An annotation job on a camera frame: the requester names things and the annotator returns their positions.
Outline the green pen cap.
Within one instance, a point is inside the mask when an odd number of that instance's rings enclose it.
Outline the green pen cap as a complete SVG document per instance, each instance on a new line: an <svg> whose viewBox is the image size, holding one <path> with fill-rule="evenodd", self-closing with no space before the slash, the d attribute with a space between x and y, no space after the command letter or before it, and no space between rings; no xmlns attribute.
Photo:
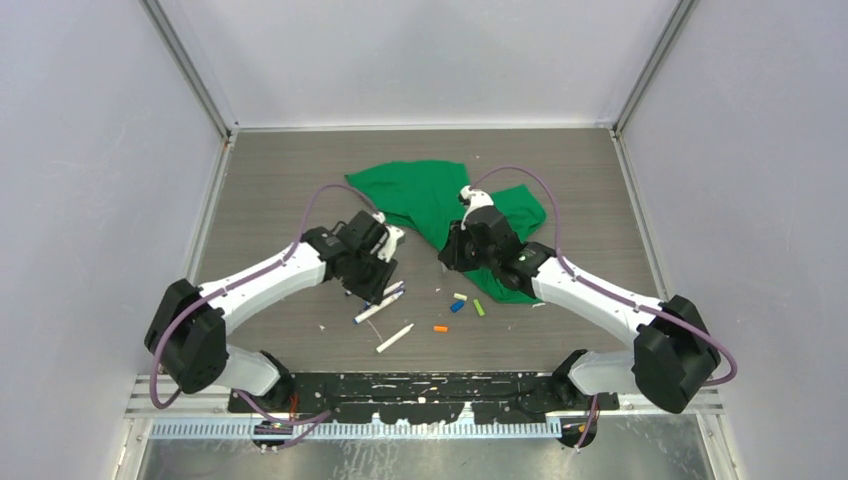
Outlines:
<svg viewBox="0 0 848 480"><path fill-rule="evenodd" d="M483 308L483 306L482 306L482 304L481 304L480 300L479 300L479 299L474 299L474 300L473 300L473 305L474 305L474 308L475 308L475 310L476 310L476 312L477 312L478 316L479 316L479 317L483 317L483 316L485 315L485 310L484 310L484 308Z"/></svg>

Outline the white marker green tip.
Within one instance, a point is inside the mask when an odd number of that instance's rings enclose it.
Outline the white marker green tip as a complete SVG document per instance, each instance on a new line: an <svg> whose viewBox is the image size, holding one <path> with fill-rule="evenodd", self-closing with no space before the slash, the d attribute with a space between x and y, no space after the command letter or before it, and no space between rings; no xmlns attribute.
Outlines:
<svg viewBox="0 0 848 480"><path fill-rule="evenodd" d="M392 335L391 337L389 337L388 339L383 341L380 345L378 345L375 348L375 353L376 354L382 354L385 350L387 350L389 347L394 345L397 341L399 341L404 336L406 336L408 333L410 333L413 330L413 328L414 328L414 324L406 325L405 327L400 329L398 332L396 332L394 335Z"/></svg>

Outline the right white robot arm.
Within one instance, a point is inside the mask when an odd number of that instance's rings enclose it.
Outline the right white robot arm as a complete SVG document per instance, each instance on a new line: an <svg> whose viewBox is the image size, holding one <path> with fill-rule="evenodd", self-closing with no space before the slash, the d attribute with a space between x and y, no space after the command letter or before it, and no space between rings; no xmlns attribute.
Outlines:
<svg viewBox="0 0 848 480"><path fill-rule="evenodd" d="M439 259L449 270L490 273L507 289L572 311L624 344L618 352L576 350L555 370L556 400L567 410L582 409L597 394L640 394L679 414L721 363L689 299L642 296L566 268L554 249L521 241L494 206L451 221Z"/></svg>

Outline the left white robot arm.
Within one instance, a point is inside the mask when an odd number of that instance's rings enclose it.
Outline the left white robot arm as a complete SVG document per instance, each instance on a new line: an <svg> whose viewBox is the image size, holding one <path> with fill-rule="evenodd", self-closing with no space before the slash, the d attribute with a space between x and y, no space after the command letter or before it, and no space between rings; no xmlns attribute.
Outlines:
<svg viewBox="0 0 848 480"><path fill-rule="evenodd" d="M144 339L154 369L166 372L181 394L222 386L247 394L269 413L282 411L294 392L289 370L268 352L230 344L229 336L266 308L332 280L371 304L380 302L404 239L383 215L360 211L331 229L311 228L281 252L226 278L199 286L175 281Z"/></svg>

